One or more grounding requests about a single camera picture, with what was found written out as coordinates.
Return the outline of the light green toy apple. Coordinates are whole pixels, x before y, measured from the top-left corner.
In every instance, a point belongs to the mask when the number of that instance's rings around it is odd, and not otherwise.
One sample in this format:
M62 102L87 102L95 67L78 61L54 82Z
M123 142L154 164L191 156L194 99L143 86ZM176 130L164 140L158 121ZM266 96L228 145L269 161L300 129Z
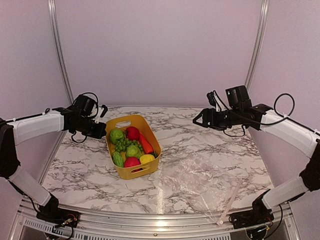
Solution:
M125 139L125 134L122 130L114 128L109 133L109 140L112 144L116 145L118 142Z

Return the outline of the red toy tomato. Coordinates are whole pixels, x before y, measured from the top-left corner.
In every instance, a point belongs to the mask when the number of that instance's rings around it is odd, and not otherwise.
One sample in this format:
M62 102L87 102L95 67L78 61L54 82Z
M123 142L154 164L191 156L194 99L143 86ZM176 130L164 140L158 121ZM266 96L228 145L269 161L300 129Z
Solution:
M129 126L126 128L126 138L130 141L138 141L140 139L140 131L134 126Z

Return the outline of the yellow plastic basket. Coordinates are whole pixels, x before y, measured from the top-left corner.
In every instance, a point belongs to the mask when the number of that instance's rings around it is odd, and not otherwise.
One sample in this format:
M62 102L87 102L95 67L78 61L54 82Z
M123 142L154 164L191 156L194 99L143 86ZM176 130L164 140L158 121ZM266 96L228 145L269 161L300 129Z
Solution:
M112 144L109 140L109 133L113 129L120 129L123 131L125 135L125 139L127 139L127 127L136 127L141 134L146 138L146 140L151 144L153 147L153 153L150 155L153 155L155 157L155 160L140 164L133 167L117 167L113 162L113 153L115 152L115 144ZM137 177L141 177L147 174L151 174L155 172L158 169L159 161L160 161L160 155L161 155L161 147L158 143L158 140L156 139L156 136L154 132L152 131L151 127L143 118L141 115L127 115L123 117L118 117L112 120L109 120L106 123L106 143L108 147L108 151L112 160L113 165L115 166L118 175L120 178L124 180L131 180ZM122 155L123 161L126 161L126 151L125 152L119 152Z

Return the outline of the clear zip top bag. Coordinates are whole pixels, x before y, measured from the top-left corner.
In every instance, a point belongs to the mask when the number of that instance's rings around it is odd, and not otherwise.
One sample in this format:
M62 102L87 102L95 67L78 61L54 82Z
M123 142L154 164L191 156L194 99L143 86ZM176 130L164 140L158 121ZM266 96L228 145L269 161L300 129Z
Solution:
M189 207L222 226L243 184L208 158L196 153L177 154L163 164L159 187L184 197Z

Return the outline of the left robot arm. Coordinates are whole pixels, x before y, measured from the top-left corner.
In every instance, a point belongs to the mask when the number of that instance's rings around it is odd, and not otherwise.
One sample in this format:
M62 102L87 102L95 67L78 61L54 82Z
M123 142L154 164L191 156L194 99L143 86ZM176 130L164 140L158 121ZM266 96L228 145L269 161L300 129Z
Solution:
M95 110L57 107L32 116L0 121L0 176L33 205L38 204L35 209L38 219L59 227L74 227L78 213L60 208L59 200L22 168L16 147L40 136L64 131L101 139L106 135L106 124L100 118L107 111L105 105Z

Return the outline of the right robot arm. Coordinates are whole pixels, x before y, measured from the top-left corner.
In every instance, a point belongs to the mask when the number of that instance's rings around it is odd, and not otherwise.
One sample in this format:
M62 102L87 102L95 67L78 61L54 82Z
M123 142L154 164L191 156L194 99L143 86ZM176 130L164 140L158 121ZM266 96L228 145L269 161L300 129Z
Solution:
M265 104L253 106L250 101L232 103L228 109L203 109L192 122L204 128L225 131L233 126L253 128L270 134L284 143L276 151L272 151L273 143L267 142L262 150L262 159L271 166L271 158L284 159L289 163L292 156L287 150L292 150L298 156L308 159L305 168L298 176L289 179L273 189L259 195L252 202L252 209L233 213L229 217L235 229L251 227L273 221L272 209L280 207L282 203L292 202L307 192L320 188L320 133L293 119L290 115L280 114L275 107Z

